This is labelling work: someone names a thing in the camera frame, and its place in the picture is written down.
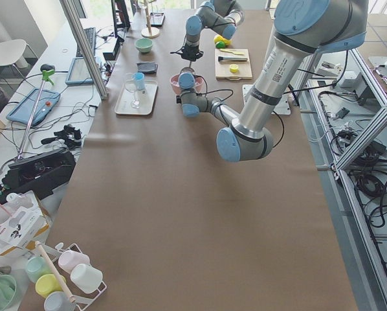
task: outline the wooden handle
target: wooden handle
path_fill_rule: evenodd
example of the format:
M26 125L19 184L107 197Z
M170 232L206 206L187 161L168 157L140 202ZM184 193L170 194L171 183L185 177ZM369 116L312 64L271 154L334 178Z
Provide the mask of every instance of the wooden handle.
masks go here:
M50 257L47 255L47 253L45 252L45 249L43 247L43 244L39 241L36 241L36 248L38 249L38 251L41 253L41 255L43 256L43 258L45 259L45 262L48 264L48 266L50 267L50 270L52 272L52 274L54 274L54 276L56 277L56 280L58 282L58 284L61 286L61 289L63 290L63 292L65 293L65 295L67 296L67 299L71 302L71 303L75 303L76 302L76 298L75 296L72 294L72 292L70 291L70 288L67 286L67 284L65 284L65 282L63 281L63 279L61 278L61 275L60 273L58 272L57 268L55 267L54 263L51 261Z

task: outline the wine glass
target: wine glass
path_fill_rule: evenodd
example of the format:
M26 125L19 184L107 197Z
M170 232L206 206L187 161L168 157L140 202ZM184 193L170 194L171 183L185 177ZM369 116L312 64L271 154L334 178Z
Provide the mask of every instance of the wine glass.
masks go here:
M136 97L137 87L135 84L135 79L133 78L133 73L126 73L124 87L126 88L126 91L133 94L133 100L130 102L130 106L135 109L139 108L140 101Z

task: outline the keyboard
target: keyboard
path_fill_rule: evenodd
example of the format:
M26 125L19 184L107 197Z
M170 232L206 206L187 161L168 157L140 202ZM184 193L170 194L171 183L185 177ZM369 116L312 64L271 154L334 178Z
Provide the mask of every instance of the keyboard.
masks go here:
M85 36L87 37L87 41L89 42L90 48L93 51L93 55L96 54L96 28L90 27L84 29ZM80 47L77 45L77 53L76 57L83 57L83 54L80 50Z

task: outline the white cup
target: white cup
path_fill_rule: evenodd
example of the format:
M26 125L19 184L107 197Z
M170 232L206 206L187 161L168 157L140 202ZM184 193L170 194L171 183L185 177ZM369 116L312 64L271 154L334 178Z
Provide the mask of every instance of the white cup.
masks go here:
M90 258L86 254L68 249L58 259L58 265L67 273L71 273L78 264L90 264Z
M87 264L78 264L70 274L71 281L86 294L93 293L103 281L103 273Z
M73 311L76 303L71 303L64 292L52 292L44 301L45 311Z

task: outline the white table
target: white table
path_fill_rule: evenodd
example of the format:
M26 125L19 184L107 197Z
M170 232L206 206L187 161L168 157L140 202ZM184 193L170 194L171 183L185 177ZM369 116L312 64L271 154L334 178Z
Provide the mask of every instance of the white table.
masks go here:
M83 26L86 27L86 23L88 21L83 21ZM35 74L40 74L41 71L39 68L44 63L48 63L51 65L54 65L56 68L56 71L68 71L71 60L76 55L76 42L74 40L74 37L72 36L72 32L70 30L70 27L68 23L64 24L64 26L61 28L58 36L56 39L48 46L46 51L41 55L35 66L32 68L31 72L28 76L32 76ZM46 122L49 122L53 119L57 119L59 117L62 117L64 115L71 114L74 109L78 109L83 107L84 103L87 105L84 107L84 111L86 114L89 112L90 115L94 115L96 113L96 110L94 107L98 107L98 105L101 103L100 96L97 93L96 88L93 85L90 86L72 86L68 87L66 89L65 84L65 77L67 76L66 73L56 73L55 75L52 75L50 78L54 82L54 86L52 86L50 83L46 82L45 89L51 90L51 91L57 91L62 92L60 101L53 107L52 111L46 116L45 120L39 124L38 126L45 124ZM17 89L17 92L14 94L14 96L11 98L11 102L19 102L23 99L24 96L26 96L31 90L32 86L38 87L41 83L41 75L34 76L32 78L27 79L27 82L23 82ZM10 104L1 112L0 119L4 122L7 128L10 127L11 122L8 121L5 117L8 114L9 111L13 109L14 105ZM63 129L63 126L66 124L72 124L75 128L79 128L82 132L82 137L85 139L85 135L90 130L93 118L88 117L84 112L79 111L78 113L75 113L72 117L69 119L64 118L62 121L56 123L51 129L37 132L33 135L31 135L32 145L28 142L25 146L24 151L25 152L31 152L33 154L39 154L42 152L48 152L53 150L53 148L56 148L60 146L59 142L54 142L48 145L42 146L40 141L43 138L47 137L53 137L54 133L56 131L60 131ZM14 128L21 128L25 129L25 126L22 124L16 124L13 123ZM4 134L12 140L12 133L11 131L4 131ZM19 146L21 144L22 138L23 138L24 131L18 130L14 131L14 141ZM80 150L73 151L73 154L76 155L76 160L78 158ZM0 167L1 165L17 156L17 150L15 146L8 142L2 135L0 135ZM25 154L24 157L32 156L30 154ZM6 172L8 171L8 166L5 167L3 170L3 173L0 175L0 181L1 178L5 176ZM57 189L54 189L54 194L52 196L49 196L42 200L42 203L44 207L50 212L51 216L55 216L58 206L60 205L61 199L63 198L64 192L66 189L66 185L62 185L58 187ZM10 265L12 267L12 275L17 280L17 285L19 288L21 288L22 295L25 293L28 287L28 278L26 273L24 272L25 263L27 261L28 254L16 258L6 258L6 257L0 257L0 265ZM7 310L17 310L19 303L16 303L14 306L10 307Z

